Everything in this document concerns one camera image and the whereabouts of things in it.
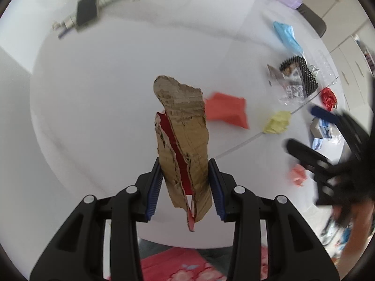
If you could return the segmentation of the right hand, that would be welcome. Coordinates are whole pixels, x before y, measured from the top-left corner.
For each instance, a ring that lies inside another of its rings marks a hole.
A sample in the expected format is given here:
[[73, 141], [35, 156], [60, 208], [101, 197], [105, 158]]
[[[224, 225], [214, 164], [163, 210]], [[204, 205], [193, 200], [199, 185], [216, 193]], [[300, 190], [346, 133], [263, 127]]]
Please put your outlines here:
[[352, 206], [352, 232], [336, 265], [341, 280], [356, 265], [367, 246], [373, 212], [374, 202], [372, 200]]

